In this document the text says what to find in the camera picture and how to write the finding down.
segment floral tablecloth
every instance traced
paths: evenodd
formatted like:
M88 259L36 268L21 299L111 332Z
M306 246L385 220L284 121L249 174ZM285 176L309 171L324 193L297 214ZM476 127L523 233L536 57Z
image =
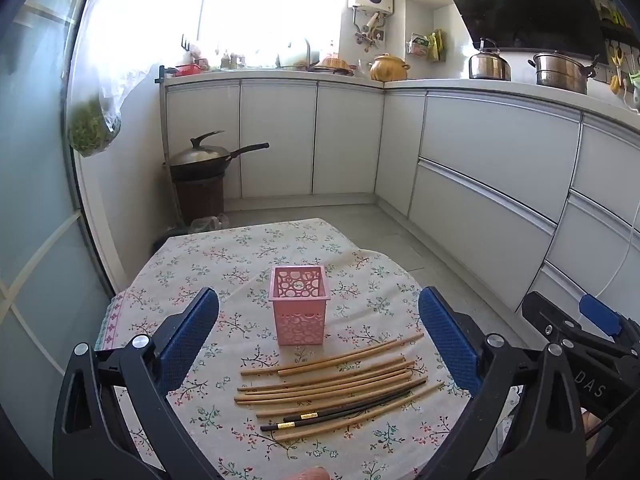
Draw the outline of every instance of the floral tablecloth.
M268 286L271 267L323 264L331 288L324 344L279 347ZM168 400L202 452L226 478L280 480L321 465L334 480L412 478L449 433L468 401L426 335L395 353L334 368L357 368L399 352L415 360L414 376L444 388L375 420L334 433L277 444L254 410L234 403L236 388L277 382L243 378L243 367L300 363L423 330L418 283L383 254L360 250L321 219L283 222L170 238L133 284L111 303L97 349L152 334L183 311L203 286L220 297L218 321L180 389ZM141 455L159 465L126 395L123 414Z

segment frying pan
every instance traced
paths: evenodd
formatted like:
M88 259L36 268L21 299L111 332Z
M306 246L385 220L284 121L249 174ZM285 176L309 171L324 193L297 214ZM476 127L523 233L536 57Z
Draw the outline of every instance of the frying pan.
M215 134L220 134L224 130L209 132L191 139L191 147L172 156L169 159L171 177L174 180L202 180L211 178L225 172L231 161L241 153L263 150L269 147L268 142L251 144L239 150L230 152L222 146L202 146L200 143Z

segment chopstick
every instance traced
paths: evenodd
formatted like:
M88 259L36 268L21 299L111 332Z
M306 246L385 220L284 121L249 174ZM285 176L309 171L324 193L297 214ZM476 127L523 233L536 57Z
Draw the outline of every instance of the chopstick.
M427 378L423 378L415 386L418 386L420 384L424 384L425 382L427 382ZM306 419L309 419L309 418L321 418L323 416L333 415L334 413L341 413L341 412L346 412L346 411L349 411L349 410L356 410L356 409L364 410L364 409L366 409L366 407L377 406L378 404L382 404L383 402L386 402L387 400L395 399L396 397L402 396L405 393L407 393L411 388L412 388L412 386L409 386L407 388L403 388L401 390L398 390L398 391L393 392L393 393L388 394L388 395L382 395L382 396L379 396L379 397L375 397L373 399L363 400L362 402L352 402L351 404L347 404L345 406L341 406L340 408L329 408L328 410L318 410L316 412L303 413L302 415L287 415L282 419L282 421L283 422L298 422L298 421L306 420Z
M404 356L399 355L397 357L392 357L391 359L380 361L379 363L373 363L371 366L367 366L364 368L357 368L355 370L348 370L345 372L336 372L335 374L329 374L324 377L308 378L308 379L302 379L300 381L289 381L289 382L279 383L279 384L264 384L263 386L242 386L241 388L238 388L238 391L250 392L255 390L256 392L261 392L264 390L275 390L277 388L282 388L283 386L289 387L289 386L305 386L306 384L316 384L319 382L331 381L334 379L343 379L346 377L352 377L354 375L364 374L365 372L378 370L379 368L384 368L386 366L394 365L402 361L404 361Z
M383 376L386 376L386 374L389 374L391 372L396 372L404 368L409 368L413 365L415 365L415 361L407 361L394 366L389 366L388 368L380 368L380 370L375 370L373 372L369 372L368 374L357 375L357 376L348 377L345 379L336 379L335 381L323 381L321 383L307 384L305 386L295 386L293 388L280 388L277 390L268 390L266 392L265 391L247 392L245 393L245 395L258 396L258 395L271 395L271 394L288 394L291 392L309 391L310 388L326 388L329 386L337 386L338 384L348 384L350 386L355 386L355 384L353 383L356 381L363 381L364 379L370 379L370 378L382 379Z
M358 402L360 400L366 400L366 399L373 399L375 397L389 394L391 392L397 392L399 390L408 388L409 386L415 386L416 384L419 384L421 381L422 379L414 379L406 383L393 384L391 386L387 386L375 392L366 392L364 394L359 394L353 397L342 397L340 399L326 400L324 402L313 402L310 406L288 406L288 407L271 408L270 410L258 410L255 412L255 416L260 418L267 418L267 417L279 416L279 415L292 415L294 413L308 413L309 410L317 411L317 410L322 410L324 408L335 408L336 406L343 406L345 404L349 404L352 402Z
M425 388L417 393L411 394L408 397L403 397L401 399L394 400L393 402L390 402L386 406L380 406L374 410L371 410L370 412L363 413L358 416L354 416L353 418L336 420L335 422L329 422L328 424L318 424L313 428L308 428L306 430L301 430L301 431L291 431L291 432L285 431L283 432L283 434L280 434L280 432L277 432L274 435L273 439L276 442L286 442L287 440L293 440L297 438L307 438L320 433L325 433L327 431L340 430L340 428L344 428L345 426L350 426L351 424L357 424L367 419L375 418L376 416L382 415L383 413L390 412L391 410L394 410L399 406L407 404L408 402L412 402L413 400L417 400L420 397L423 397L427 394L434 392L435 390L439 390L441 386L442 386L442 383L438 382L438 384L436 384L435 386L432 386L431 388Z
M329 410L331 413L327 413L325 415L319 415L318 413L309 413L312 416L305 416L302 420L292 420L285 421L279 424L267 424L265 426L260 426L260 431L276 431L276 430L286 430L288 428L299 428L301 426L309 426L311 424L319 424L320 422L325 422L328 420L333 420L334 418L341 418L342 416L351 415L352 413L362 412L363 410L368 410L369 408L373 408L379 404L384 404L385 402L389 402L390 400L397 399L398 397L402 397L410 391L411 388L406 388L404 390L399 391L396 394L378 397L375 400L371 400L369 402L361 403L361 406L353 406L352 408L346 409L347 407L341 410Z
M394 343L395 341L397 341L397 339L391 339L390 341L385 341L383 343L378 343L376 345L368 346L366 348L360 348L359 350L353 350L353 351L347 352L345 354L339 354L339 355L336 355L336 356L333 356L333 357L323 357L322 359L316 359L315 361L307 361L306 363L299 363L299 364L293 364L293 365L267 366L267 367L264 367L264 368L249 368L247 370L240 370L240 375L267 374L267 373L271 373L271 372L279 372L281 370L288 370L288 369L291 369L291 368L300 368L300 367L305 367L305 366L308 366L308 365L320 364L320 363L324 363L324 362L332 360L332 359L341 359L341 358L352 357L354 355L362 354L363 352L367 352L367 351L369 351L371 349L382 348L382 347L389 346L391 343Z
M289 399L290 397L295 397L295 396L309 396L313 394L337 392L340 390L344 390L345 388L353 388L354 386L361 386L361 385L376 383L383 379L400 376L402 374L406 374L408 371L409 370L396 370L395 372L390 372L388 374L383 374L378 377L373 377L369 379L362 379L362 380L350 379L349 380L350 382L346 384L334 384L334 386L324 386L322 388L315 388L313 386L300 386L300 388L302 388L302 391L295 388L295 391L293 392L284 392L279 394L267 392L265 394L258 393L258 394L252 394L252 395L238 395L234 397L234 400L239 400L242 402L244 400Z
M393 342L387 344L386 346L376 346L375 348L369 348L358 354L349 355L349 356L338 356L335 358L323 360L317 363L305 364L302 366L297 366L295 368L284 368L283 370L278 370L278 375L280 377L286 377L294 374L303 374L304 372L312 372L313 370L319 370L321 368L327 368L329 366L339 365L342 363L347 363L349 361L355 361L358 359L362 359L364 357L368 357L370 355L379 354L380 352L386 352L387 350L391 350L397 346L402 346L406 343L411 343L412 341L416 341L424 336L423 332L419 334L412 335L411 337L407 337L404 339L394 340Z
M397 375L395 377L389 377L388 379L383 379L381 381L375 381L373 383L362 384L361 386L353 386L351 388L340 388L339 393L336 394L335 391L311 394L306 396L295 396L295 397L287 397L277 398L277 399L265 399L265 400L255 400L256 396L246 396L245 399L236 400L238 404L280 404L282 402L298 402L299 400L314 400L314 399L326 399L327 397L335 397L336 395L346 395L355 392L362 392L364 390L371 390L373 388L377 388L378 386L383 386L385 384L397 383L399 381L404 381L411 377L411 372L407 371L402 373L401 375Z

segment power cord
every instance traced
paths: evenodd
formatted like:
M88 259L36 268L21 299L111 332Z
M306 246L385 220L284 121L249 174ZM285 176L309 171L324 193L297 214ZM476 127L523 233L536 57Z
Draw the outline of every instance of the power cord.
M628 405L628 403L630 403L633 399L636 398L637 394L640 394L640 388L638 388L631 395L629 395L625 400L623 400L615 410L613 410L611 413L609 413L609 415L603 418L594 428L591 428L584 435L584 439L589 440L592 436L597 435L600 432L600 430L604 428L609 423L609 421L618 414L618 412L620 412L622 408L624 408L626 405Z
M631 244L633 243L634 240L634 231L636 229L636 221L638 220L638 212L640 211L640 201L638 201L638 207L636 207L636 214L634 215L634 220L631 223L631 232L629 233L629 240L628 240L628 244L626 245L626 251L625 251L625 256L622 258L622 261L620 262L618 268L616 269L616 272L613 273L613 276L611 277L611 279L607 282L607 285L604 286L604 288L598 293L596 294L596 298L599 298L601 296L601 294L607 290L607 288L609 287L609 285L611 285L611 282L613 282L613 280L615 279L615 277L618 275L618 273L620 272L620 269L622 269L622 266L625 264L626 262L626 258L629 256L629 251L631 250Z

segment stainless steel pot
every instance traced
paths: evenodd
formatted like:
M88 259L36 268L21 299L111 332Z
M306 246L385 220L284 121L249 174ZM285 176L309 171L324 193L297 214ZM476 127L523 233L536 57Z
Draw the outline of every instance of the stainless steel pot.
M598 56L589 66L558 52L540 52L528 61L536 69L537 84L586 94L587 79L596 75Z
M490 52L484 42L493 43L496 52ZM511 67L500 57L500 50L494 40L480 39L480 52L469 58L469 79L494 79L511 81Z

